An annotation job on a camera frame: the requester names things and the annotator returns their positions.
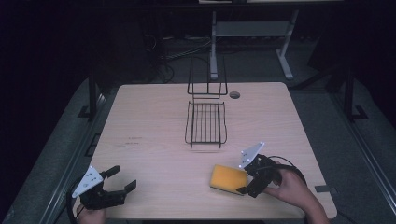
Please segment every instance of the person's arm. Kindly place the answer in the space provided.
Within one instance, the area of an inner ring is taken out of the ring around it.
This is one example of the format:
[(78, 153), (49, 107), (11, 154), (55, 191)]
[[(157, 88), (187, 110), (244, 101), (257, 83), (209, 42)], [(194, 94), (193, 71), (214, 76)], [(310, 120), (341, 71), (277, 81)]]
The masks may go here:
[(106, 209), (88, 210), (82, 204), (76, 209), (78, 224), (105, 224)]
[(282, 183), (279, 188), (267, 187), (263, 191), (279, 200), (301, 208), (309, 224), (329, 224), (323, 206), (304, 181), (293, 171), (281, 169)]

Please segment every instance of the dish rack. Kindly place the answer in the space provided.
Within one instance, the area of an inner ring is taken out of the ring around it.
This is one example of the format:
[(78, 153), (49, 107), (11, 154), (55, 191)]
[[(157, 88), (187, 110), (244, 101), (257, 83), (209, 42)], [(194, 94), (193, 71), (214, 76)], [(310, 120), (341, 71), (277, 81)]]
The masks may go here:
[(220, 101), (222, 95), (228, 94), (227, 77), (216, 80), (206, 78), (200, 85), (195, 83), (193, 72), (194, 59), (191, 59), (189, 84), (187, 93), (192, 96), (189, 101), (185, 140), (194, 144), (224, 144), (227, 141), (227, 127), (225, 124), (225, 104)]

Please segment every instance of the wooden table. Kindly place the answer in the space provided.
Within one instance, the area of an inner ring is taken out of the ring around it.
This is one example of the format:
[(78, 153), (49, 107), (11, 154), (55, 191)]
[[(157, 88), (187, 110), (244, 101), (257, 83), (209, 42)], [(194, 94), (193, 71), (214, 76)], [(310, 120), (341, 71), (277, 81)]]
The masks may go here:
[(240, 151), (265, 142), (261, 154), (281, 156), (305, 175), (309, 188), (329, 218), (336, 209), (309, 145), (302, 123), (283, 83), (229, 83), (239, 99), (222, 96), (228, 140), (221, 145), (185, 142), (187, 84), (127, 85), (119, 89), (92, 158), (104, 171), (120, 172), (105, 180), (104, 189), (137, 188), (125, 205), (107, 210), (109, 218), (131, 219), (269, 219), (302, 218), (299, 208), (266, 194), (256, 199), (209, 187), (215, 164), (237, 168)]

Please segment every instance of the black wire rack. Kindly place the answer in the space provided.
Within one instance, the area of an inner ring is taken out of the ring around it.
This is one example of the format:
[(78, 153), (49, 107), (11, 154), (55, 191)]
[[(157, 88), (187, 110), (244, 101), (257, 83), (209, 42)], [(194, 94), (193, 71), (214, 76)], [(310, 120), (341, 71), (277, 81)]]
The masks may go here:
[(206, 74), (204, 85), (195, 85), (193, 62), (187, 93), (192, 95), (189, 101), (185, 140), (192, 147), (193, 144), (224, 144), (227, 141), (227, 127), (225, 124), (225, 104), (220, 101), (221, 95), (228, 94), (227, 77), (224, 75), (216, 80)]

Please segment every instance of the orange sponge surface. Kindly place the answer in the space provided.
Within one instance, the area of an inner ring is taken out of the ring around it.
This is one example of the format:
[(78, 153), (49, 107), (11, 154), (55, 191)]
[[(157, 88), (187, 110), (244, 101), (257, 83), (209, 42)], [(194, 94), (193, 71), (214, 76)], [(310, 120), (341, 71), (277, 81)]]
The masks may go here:
[(210, 187), (212, 188), (241, 194), (236, 189), (246, 187), (247, 184), (248, 177), (244, 170), (218, 164), (213, 168), (212, 178), (210, 179)]

